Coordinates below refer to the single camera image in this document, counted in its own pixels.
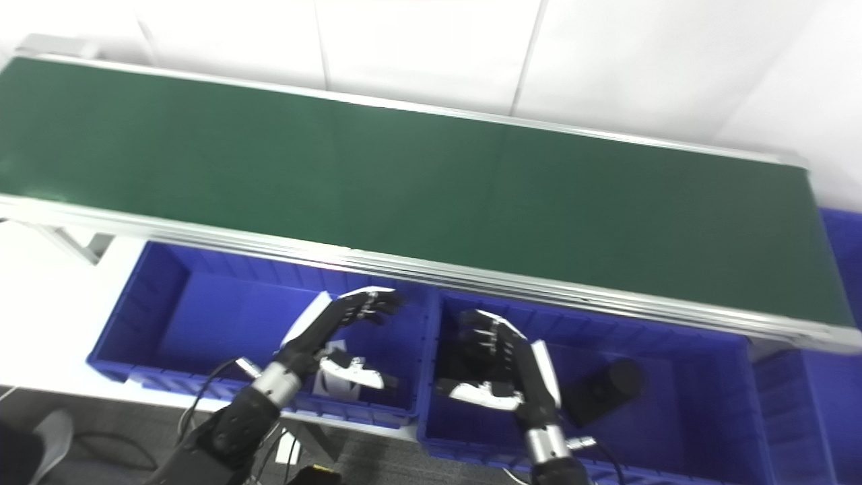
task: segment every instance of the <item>conveyor leg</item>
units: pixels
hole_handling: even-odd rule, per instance
[[[111,234],[97,232],[86,246],[82,246],[75,238],[70,236],[65,229],[57,226],[49,226],[35,223],[25,223],[30,229],[42,234],[54,246],[66,253],[84,259],[95,266],[102,260],[102,256],[110,246],[114,237]]]

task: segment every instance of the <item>robotic hand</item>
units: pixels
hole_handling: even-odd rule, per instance
[[[395,387],[397,380],[364,365],[359,357],[326,343],[342,327],[359,320],[382,324],[380,313],[393,314],[403,303],[393,289],[364,287],[332,301],[289,340],[260,377],[240,390],[231,403],[192,431],[147,481],[150,485],[241,485],[251,475],[254,456],[266,433],[318,369],[358,384]]]
[[[472,342],[496,362],[508,377],[503,381],[454,381],[440,379],[436,391],[479,406],[512,411],[527,444],[532,482],[535,485],[587,485],[584,466],[569,452],[557,410],[559,386],[547,347],[533,344],[506,318],[482,310],[460,316],[472,328]]]

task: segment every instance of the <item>silver metal joint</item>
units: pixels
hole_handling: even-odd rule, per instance
[[[281,409],[297,395],[299,389],[303,387],[303,382],[284,365],[270,362],[260,377],[252,382],[252,387]]]
[[[557,425],[534,428],[527,431],[524,438],[533,465],[570,456],[563,430]]]
[[[238,365],[243,372],[246,373],[247,376],[252,379],[258,379],[262,376],[260,373],[260,367],[254,365],[254,362],[246,359],[245,357],[240,357],[236,359],[236,365]]]
[[[592,436],[576,436],[575,438],[567,439],[565,446],[572,451],[582,450],[583,448],[596,446],[596,439]]]

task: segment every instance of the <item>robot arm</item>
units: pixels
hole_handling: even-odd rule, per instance
[[[584,466],[569,452],[558,415],[559,387],[545,343],[528,343],[507,319],[482,310],[461,314],[481,336],[478,345],[502,362],[511,382],[437,382],[437,392],[494,409],[512,411],[527,445],[536,485],[587,485]]]
[[[147,484],[244,483],[259,445],[278,421],[281,409],[319,368],[360,384],[395,386],[393,378],[366,368],[356,357],[346,352],[327,355],[324,349],[341,327],[362,319],[382,324],[379,313],[391,315],[401,304],[401,295],[389,288],[365,287],[341,295],[282,347],[260,377],[192,431]]]

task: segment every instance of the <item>white table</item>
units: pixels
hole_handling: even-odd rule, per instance
[[[71,230],[87,237],[84,230]],[[192,396],[108,380],[87,365],[145,241],[117,237],[97,266],[69,256],[36,231],[0,224],[0,385],[52,393],[186,408]],[[204,399],[214,411],[224,401]],[[415,440],[415,425],[400,429],[350,423],[303,413],[299,421]]]

